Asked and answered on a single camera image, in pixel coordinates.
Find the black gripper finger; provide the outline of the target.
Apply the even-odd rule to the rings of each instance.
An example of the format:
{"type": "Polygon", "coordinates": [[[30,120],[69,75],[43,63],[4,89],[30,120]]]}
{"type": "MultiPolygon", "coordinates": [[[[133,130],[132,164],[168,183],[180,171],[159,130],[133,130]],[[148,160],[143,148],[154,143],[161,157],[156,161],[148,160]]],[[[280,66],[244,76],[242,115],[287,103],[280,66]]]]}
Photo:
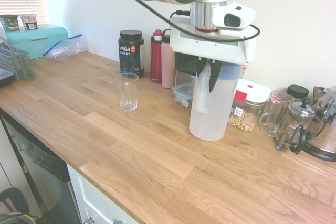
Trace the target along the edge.
{"type": "Polygon", "coordinates": [[[198,57],[196,58],[195,63],[196,63],[196,74],[197,76],[199,76],[206,66],[207,59],[204,57],[198,57]]]}
{"type": "Polygon", "coordinates": [[[222,62],[218,60],[212,60],[210,62],[210,70],[211,70],[211,75],[209,78],[209,93],[211,93],[214,89],[214,86],[217,82],[217,79],[219,77],[219,74],[221,72],[221,66],[222,62]]]}

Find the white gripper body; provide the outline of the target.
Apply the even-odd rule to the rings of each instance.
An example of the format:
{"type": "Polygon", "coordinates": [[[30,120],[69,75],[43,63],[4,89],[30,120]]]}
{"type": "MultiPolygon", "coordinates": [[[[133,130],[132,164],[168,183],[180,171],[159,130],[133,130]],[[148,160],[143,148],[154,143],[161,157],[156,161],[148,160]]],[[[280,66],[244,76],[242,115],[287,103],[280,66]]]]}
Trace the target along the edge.
{"type": "Polygon", "coordinates": [[[174,52],[204,57],[224,62],[230,62],[238,65],[250,63],[256,51],[256,28],[248,26],[243,30],[220,29],[216,39],[247,40],[239,42],[214,42],[209,38],[196,38],[186,34],[175,27],[171,27],[170,45],[174,52]]]}

